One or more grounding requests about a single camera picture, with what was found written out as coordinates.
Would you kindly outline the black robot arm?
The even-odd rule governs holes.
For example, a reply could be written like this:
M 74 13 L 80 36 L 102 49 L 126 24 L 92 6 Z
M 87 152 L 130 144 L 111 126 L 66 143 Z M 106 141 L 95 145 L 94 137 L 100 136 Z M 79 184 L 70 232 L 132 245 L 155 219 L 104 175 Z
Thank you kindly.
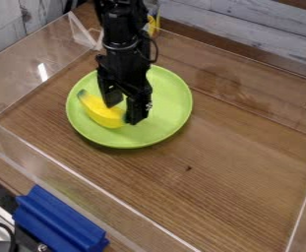
M 94 0 L 103 28 L 106 54 L 96 56 L 98 83 L 107 108 L 126 99 L 124 122 L 135 125 L 148 117 L 152 87 L 147 72 L 156 59 L 151 58 L 151 39 L 144 26 L 147 8 L 143 0 Z

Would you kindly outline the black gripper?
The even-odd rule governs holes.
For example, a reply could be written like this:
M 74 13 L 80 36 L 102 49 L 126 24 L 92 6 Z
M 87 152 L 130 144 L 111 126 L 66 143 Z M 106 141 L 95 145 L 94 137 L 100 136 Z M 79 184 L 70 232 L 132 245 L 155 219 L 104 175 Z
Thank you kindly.
M 96 56 L 98 83 L 107 108 L 123 101 L 126 95 L 124 122 L 135 125 L 148 116 L 152 106 L 152 88 L 147 81 L 151 63 L 151 45 L 134 43 L 104 45 L 106 54 Z

